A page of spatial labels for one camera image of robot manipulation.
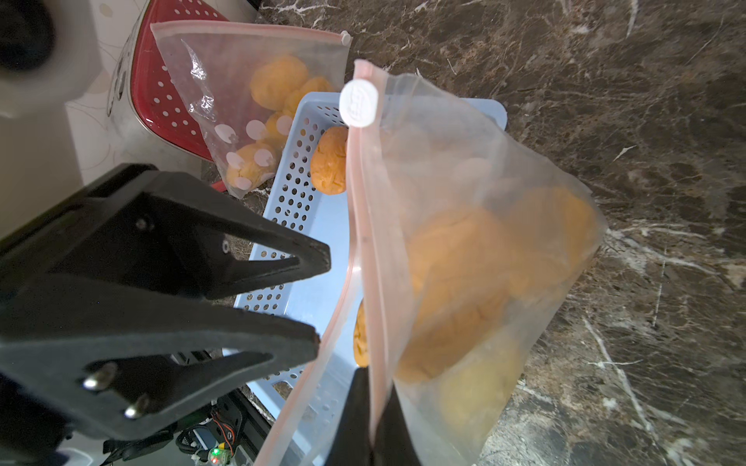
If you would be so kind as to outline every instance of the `marble countertop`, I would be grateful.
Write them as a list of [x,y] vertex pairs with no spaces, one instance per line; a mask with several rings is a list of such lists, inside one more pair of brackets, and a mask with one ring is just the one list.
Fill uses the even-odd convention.
[[609,221],[479,465],[746,458],[746,2],[265,0],[392,74],[493,98]]

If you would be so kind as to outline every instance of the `light blue plastic basket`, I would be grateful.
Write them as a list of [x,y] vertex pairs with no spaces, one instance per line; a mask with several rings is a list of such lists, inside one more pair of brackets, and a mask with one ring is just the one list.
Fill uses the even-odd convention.
[[[466,98],[473,107],[505,129],[507,113],[496,101]],[[236,297],[235,307],[284,315],[313,325],[319,335],[324,333],[342,293],[347,274],[349,254],[349,224],[347,194],[327,196],[311,184],[310,159],[321,135],[330,127],[343,126],[339,116],[339,93],[311,92],[298,105],[290,128],[264,217],[305,235],[318,239],[331,249],[332,268],[329,272],[308,280],[272,286]],[[273,260],[285,257],[282,251],[255,245],[250,260]],[[352,337],[356,312],[350,312],[342,335],[335,347],[319,391],[311,400],[293,440],[308,453],[311,445],[328,444],[336,431],[353,373],[357,365],[352,352]],[[287,368],[264,380],[255,380],[248,387],[275,418],[285,404],[275,386],[287,389],[304,366]],[[326,451],[319,454],[322,459]]]

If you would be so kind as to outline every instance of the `orange food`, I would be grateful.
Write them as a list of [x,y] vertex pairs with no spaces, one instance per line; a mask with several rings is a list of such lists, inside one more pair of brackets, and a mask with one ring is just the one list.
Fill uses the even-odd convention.
[[327,195],[341,194],[347,189],[347,128],[331,127],[319,140],[311,157],[311,183]]
[[308,68],[298,58],[285,55],[259,68],[251,77],[251,98],[259,105],[279,111],[291,92],[308,79]]

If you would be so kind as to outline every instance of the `frosted plastic bag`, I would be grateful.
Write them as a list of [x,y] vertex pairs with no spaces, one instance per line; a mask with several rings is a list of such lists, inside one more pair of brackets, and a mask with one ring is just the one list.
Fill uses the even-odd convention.
[[579,180],[415,75],[358,60],[339,108],[371,439],[394,380],[422,464],[471,465],[606,222]]
[[346,32],[222,21],[162,22],[151,29],[237,198],[275,176],[301,98],[342,87],[351,42]]

